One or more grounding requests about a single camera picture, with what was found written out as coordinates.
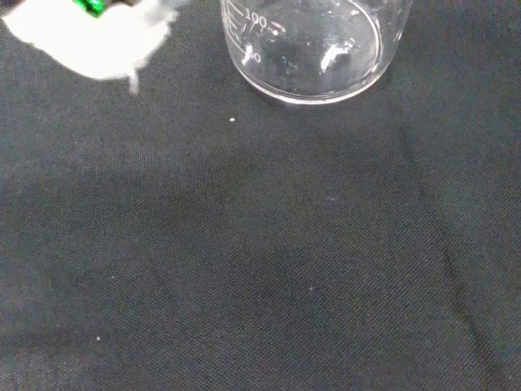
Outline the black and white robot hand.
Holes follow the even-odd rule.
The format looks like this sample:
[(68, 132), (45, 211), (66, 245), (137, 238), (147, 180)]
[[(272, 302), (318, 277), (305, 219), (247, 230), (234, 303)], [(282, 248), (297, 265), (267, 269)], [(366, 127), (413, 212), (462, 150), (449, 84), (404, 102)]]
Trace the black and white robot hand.
[(4, 1), (1, 21), (19, 41), (96, 81), (138, 72), (164, 44), (185, 1)]

